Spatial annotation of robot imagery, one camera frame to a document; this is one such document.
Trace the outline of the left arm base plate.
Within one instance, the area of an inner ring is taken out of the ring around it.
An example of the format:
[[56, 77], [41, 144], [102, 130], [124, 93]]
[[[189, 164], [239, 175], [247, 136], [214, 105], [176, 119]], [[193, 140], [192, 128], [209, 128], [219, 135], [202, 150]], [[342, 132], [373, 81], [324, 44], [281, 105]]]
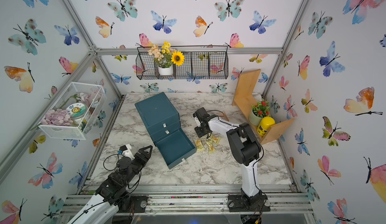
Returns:
[[148, 197], [144, 195], [130, 195], [123, 198], [120, 203], [120, 213], [141, 214], [145, 213]]

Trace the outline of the yellow cookie packet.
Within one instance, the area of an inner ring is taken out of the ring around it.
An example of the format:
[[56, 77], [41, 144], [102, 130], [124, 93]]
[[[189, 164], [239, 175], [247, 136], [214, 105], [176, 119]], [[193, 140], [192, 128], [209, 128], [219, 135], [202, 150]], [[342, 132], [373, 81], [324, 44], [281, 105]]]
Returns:
[[204, 145], [200, 139], [195, 140], [195, 145], [197, 148], [197, 152], [201, 152], [205, 150]]
[[213, 144], [218, 146], [221, 140], [221, 137], [211, 136], [210, 139], [212, 140]]
[[212, 146], [211, 147], [208, 146], [208, 153], [211, 154], [211, 153], [214, 153], [215, 151], [216, 150], [215, 150], [215, 148], [213, 146], [213, 142], [212, 142]]
[[208, 145], [209, 147], [211, 147], [212, 146], [212, 140], [210, 139], [210, 138], [204, 138], [203, 139], [203, 141], [204, 141], [204, 143], [206, 144], [206, 145]]

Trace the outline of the teal bottom drawer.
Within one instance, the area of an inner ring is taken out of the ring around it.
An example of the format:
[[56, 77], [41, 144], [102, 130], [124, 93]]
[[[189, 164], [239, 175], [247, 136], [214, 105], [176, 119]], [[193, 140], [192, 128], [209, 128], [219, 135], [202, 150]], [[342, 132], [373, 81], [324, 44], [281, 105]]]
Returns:
[[197, 148], [182, 128], [167, 134], [155, 142], [169, 169], [196, 153]]

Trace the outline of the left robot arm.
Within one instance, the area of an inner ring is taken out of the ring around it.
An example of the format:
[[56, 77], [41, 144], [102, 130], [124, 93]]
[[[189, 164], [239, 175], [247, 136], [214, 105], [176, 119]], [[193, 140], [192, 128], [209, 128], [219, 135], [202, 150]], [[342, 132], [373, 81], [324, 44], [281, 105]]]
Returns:
[[142, 169], [150, 160], [152, 149], [151, 145], [140, 148], [132, 157], [118, 153], [122, 157], [117, 160], [115, 169], [69, 223], [111, 224], [116, 213], [132, 213], [135, 210], [132, 194], [139, 186]]

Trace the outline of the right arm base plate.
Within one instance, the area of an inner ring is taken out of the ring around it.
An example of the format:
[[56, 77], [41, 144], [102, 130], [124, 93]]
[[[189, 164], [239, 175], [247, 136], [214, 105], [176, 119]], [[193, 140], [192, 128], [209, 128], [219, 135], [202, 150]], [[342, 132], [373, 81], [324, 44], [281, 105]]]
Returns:
[[266, 195], [257, 194], [248, 197], [245, 194], [228, 195], [227, 207], [230, 212], [270, 212]]

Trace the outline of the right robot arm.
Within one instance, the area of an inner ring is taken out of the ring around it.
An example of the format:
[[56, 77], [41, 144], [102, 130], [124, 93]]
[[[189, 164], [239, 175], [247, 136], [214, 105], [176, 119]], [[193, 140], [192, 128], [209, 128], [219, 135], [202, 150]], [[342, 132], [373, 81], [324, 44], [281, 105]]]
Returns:
[[263, 148], [248, 123], [235, 124], [218, 115], [210, 115], [205, 108], [193, 113], [198, 124], [195, 127], [198, 137], [218, 133], [227, 137], [234, 159], [241, 164], [242, 193], [248, 198], [261, 194], [257, 179], [257, 163]]

